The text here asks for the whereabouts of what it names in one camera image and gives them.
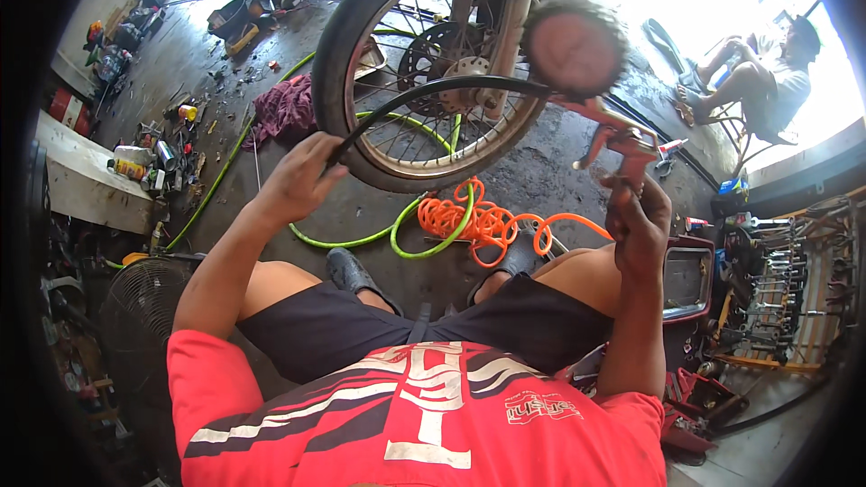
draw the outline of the dark shorts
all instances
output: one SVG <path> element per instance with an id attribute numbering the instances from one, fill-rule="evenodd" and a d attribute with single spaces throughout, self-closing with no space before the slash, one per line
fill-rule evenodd
<path id="1" fill-rule="evenodd" d="M 374 349 L 407 341 L 469 341 L 556 373 L 605 342 L 613 318 L 519 274 L 491 298 L 435 322 L 415 322 L 363 304 L 323 282 L 237 323 L 280 375 L 305 384 Z"/>

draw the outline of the spoked wheel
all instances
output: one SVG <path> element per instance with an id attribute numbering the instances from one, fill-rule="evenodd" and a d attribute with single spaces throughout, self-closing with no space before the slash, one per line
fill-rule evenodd
<path id="1" fill-rule="evenodd" d="M 319 127 L 346 137 L 395 96 L 449 77 L 481 76 L 499 34 L 505 0 L 343 0 L 313 64 Z M 517 64 L 515 78 L 528 67 Z M 402 193 L 434 190 L 476 174 L 534 124 L 545 102 L 508 92 L 491 118 L 469 93 L 424 94 L 377 121 L 347 157 L 352 174 Z"/>

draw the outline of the man's left hand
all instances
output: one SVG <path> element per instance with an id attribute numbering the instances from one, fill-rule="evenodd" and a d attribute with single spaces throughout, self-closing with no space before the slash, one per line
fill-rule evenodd
<path id="1" fill-rule="evenodd" d="M 348 173 L 348 168 L 337 165 L 322 175 L 328 157 L 341 142 L 340 137 L 316 132 L 282 157 L 262 191 L 249 203 L 263 225 L 276 232 L 306 219 L 325 200 Z"/>

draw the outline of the brake disc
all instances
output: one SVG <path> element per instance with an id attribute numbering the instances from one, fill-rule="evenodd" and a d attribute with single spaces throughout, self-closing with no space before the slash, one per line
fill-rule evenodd
<path id="1" fill-rule="evenodd" d="M 460 25 L 445 21 L 418 34 L 403 54 L 397 73 L 396 87 L 400 92 L 444 77 L 455 61 L 482 52 L 484 32 L 469 24 L 461 34 Z M 434 96 L 417 98 L 406 104 L 413 112 L 424 116 L 439 116 L 442 103 Z"/>

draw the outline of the red cloth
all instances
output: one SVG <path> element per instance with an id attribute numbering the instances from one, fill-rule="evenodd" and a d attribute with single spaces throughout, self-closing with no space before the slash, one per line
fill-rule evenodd
<path id="1" fill-rule="evenodd" d="M 184 330 L 168 373 L 186 487 L 665 484 L 657 398 L 594 402 L 471 342 L 374 350 L 264 403 L 238 347 Z"/>
<path id="2" fill-rule="evenodd" d="M 253 105 L 258 124 L 252 135 L 259 147 L 268 137 L 277 136 L 287 145 L 295 145 L 317 130 L 310 98 L 310 74 L 276 83 L 270 91 L 256 96 Z M 242 147 L 253 150 L 252 138 L 247 137 Z"/>

